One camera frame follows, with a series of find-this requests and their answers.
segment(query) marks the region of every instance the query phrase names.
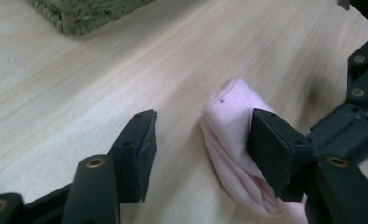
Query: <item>fabric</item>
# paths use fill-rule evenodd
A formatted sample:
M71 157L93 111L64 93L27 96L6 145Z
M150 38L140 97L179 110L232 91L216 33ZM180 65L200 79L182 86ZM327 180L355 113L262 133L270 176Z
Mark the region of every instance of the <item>fabric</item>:
M245 81L228 80L205 104L199 119L208 153L223 187L239 203L268 217L286 214L290 223L307 223L304 203L284 203L246 152L254 108L272 111Z

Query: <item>pink sock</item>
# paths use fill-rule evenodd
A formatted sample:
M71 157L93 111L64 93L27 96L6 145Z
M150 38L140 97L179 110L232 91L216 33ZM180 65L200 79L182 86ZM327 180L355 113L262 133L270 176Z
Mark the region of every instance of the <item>pink sock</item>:
M208 99L203 109L199 122L219 179L235 200L255 212L268 217L285 213L290 223L307 223L304 203L276 199L246 152L254 108L272 111L242 79L232 78Z

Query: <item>table surface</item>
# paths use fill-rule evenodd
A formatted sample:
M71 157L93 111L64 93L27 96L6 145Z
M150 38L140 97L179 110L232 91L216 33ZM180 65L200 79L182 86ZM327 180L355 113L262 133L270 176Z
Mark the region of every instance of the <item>table surface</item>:
M343 102L347 58L367 39L368 21L334 0L158 0L80 38L24 0L0 0L0 193L29 203L70 183L82 159L155 109L147 199L123 204L123 223L284 223L226 193L202 107L241 77L308 133Z

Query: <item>wooden table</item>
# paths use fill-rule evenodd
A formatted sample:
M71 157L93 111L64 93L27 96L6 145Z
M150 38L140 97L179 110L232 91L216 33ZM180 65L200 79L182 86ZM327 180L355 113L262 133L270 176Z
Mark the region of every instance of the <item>wooden table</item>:
M123 204L123 223L284 223L226 193L201 109L241 77L308 133L343 102L347 57L367 39L368 21L333 0L158 0L80 38L24 0L0 0L0 193L29 203L70 183L79 161L155 109L147 199Z

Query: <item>pink cloth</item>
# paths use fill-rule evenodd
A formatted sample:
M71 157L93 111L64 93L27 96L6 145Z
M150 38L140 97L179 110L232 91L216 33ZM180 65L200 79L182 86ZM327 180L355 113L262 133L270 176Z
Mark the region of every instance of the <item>pink cloth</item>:
M290 223L307 223L304 203L284 203L246 152L252 110L272 111L242 79L227 81L207 101L200 117L205 142L228 193L239 203L268 217L286 214Z

